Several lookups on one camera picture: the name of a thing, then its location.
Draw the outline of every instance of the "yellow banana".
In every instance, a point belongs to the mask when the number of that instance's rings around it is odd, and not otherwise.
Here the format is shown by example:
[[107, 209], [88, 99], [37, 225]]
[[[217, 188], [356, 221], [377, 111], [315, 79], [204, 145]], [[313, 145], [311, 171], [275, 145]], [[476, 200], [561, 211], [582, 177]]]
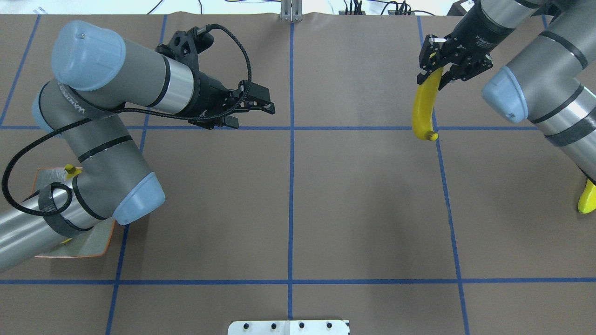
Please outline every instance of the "yellow banana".
[[433, 107], [442, 75], [443, 68], [440, 67], [419, 85], [416, 91], [412, 109], [412, 130], [419, 139], [436, 141], [439, 137], [433, 130]]
[[582, 214], [587, 214], [596, 209], [596, 186], [592, 184], [590, 179], [586, 182], [586, 188], [578, 201], [578, 211]]

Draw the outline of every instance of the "white bracket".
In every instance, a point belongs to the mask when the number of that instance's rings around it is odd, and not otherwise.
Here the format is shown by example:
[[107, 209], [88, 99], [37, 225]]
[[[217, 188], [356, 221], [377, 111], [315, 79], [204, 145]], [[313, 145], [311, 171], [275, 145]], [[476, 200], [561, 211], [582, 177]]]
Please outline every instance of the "white bracket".
[[349, 335], [350, 321], [278, 320], [234, 321], [228, 335]]
[[302, 21], [302, 0], [281, 0], [280, 18], [287, 22]]

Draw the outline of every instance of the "white mounting plate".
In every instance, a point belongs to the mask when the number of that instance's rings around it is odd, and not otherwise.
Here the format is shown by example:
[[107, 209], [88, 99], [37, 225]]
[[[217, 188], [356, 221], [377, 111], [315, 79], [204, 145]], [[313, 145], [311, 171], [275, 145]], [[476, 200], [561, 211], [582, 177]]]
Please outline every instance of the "white mounting plate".
[[234, 321], [228, 335], [349, 335], [350, 321], [343, 320], [283, 320]]

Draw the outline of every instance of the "blue plastic cover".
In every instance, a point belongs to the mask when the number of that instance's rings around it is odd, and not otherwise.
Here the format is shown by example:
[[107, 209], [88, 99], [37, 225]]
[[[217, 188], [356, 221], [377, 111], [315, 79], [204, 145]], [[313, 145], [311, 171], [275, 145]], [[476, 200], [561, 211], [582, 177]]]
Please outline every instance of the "blue plastic cover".
[[[35, 123], [37, 123], [41, 129], [47, 132], [53, 132], [54, 129], [49, 126], [48, 122], [45, 121], [44, 116], [41, 115], [41, 109], [39, 109], [39, 97], [41, 96], [41, 90], [35, 99], [33, 99], [33, 103], [31, 104], [31, 114], [33, 114], [33, 120], [35, 120]], [[64, 138], [62, 134], [58, 134], [55, 137]]]
[[505, 120], [519, 123], [527, 119], [527, 103], [516, 76], [507, 66], [482, 88], [484, 100]]
[[61, 83], [93, 91], [116, 77], [125, 56], [126, 45], [118, 33], [72, 21], [62, 28], [54, 43], [52, 71]]
[[114, 211], [113, 218], [127, 225], [151, 213], [166, 201], [155, 172], [149, 173], [130, 191]]

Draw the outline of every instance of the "robotic arm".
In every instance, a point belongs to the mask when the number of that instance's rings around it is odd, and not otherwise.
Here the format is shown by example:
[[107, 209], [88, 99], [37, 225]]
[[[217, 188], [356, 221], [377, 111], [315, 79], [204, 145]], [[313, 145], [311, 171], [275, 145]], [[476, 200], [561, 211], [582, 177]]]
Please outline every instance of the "robotic arm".
[[[230, 35], [246, 58], [249, 79], [237, 89], [226, 89], [199, 71], [198, 54], [213, 44], [212, 29]], [[178, 31], [167, 45], [152, 51], [111, 30], [73, 21], [56, 40], [52, 71], [55, 79], [35, 98], [33, 116], [49, 135], [62, 134], [84, 172], [47, 185], [18, 204], [7, 191], [15, 162], [9, 164], [2, 190], [15, 208], [0, 214], [0, 272], [109, 217], [126, 225], [163, 204], [165, 195], [156, 174], [118, 113], [169, 116], [206, 129], [238, 128], [238, 120], [230, 115], [236, 112], [275, 113], [269, 90], [251, 82], [246, 51], [218, 24]], [[125, 102], [170, 114], [124, 108]]]
[[[541, 5], [539, 0], [476, 1], [445, 38], [426, 36], [413, 113], [419, 138], [436, 139], [431, 136], [436, 134], [430, 121], [434, 104], [431, 93], [436, 94], [452, 80], [469, 80], [491, 68], [489, 52]], [[483, 88], [482, 96], [513, 123], [529, 119], [593, 183], [596, 96], [575, 77], [596, 59], [596, 0], [560, 1], [553, 6], [555, 20], [499, 70]], [[451, 68], [441, 77], [442, 68], [449, 63]]]

